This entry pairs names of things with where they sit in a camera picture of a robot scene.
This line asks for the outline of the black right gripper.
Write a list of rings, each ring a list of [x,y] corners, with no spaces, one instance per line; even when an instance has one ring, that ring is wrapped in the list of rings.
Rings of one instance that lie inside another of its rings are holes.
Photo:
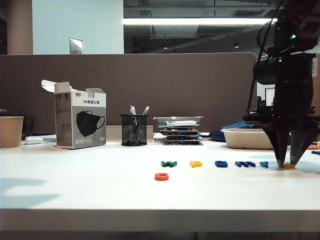
[[[243,120],[248,124],[261,125],[275,154],[278,167],[282,167],[288,148],[290,163],[296,165],[320,131],[320,118],[311,116],[313,82],[311,80],[259,80],[261,85],[274,85],[271,106],[257,107]]]

